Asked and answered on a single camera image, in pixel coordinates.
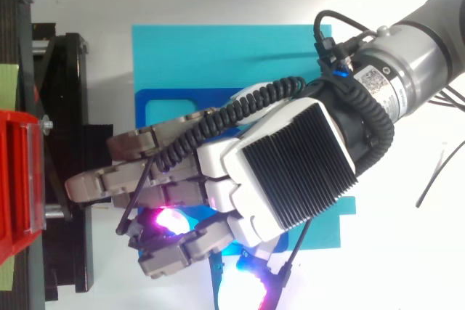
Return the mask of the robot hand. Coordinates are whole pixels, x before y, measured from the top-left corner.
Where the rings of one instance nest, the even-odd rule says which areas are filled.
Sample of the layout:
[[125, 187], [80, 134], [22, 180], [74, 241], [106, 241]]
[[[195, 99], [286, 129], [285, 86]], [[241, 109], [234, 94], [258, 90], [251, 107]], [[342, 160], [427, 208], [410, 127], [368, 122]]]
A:
[[359, 165], [326, 107], [343, 86], [300, 77], [258, 84], [220, 108], [109, 138], [113, 164], [69, 178], [68, 197], [109, 197], [124, 209], [145, 275], [157, 279], [238, 242], [249, 269], [271, 288], [267, 259], [284, 232], [309, 224], [357, 181]]

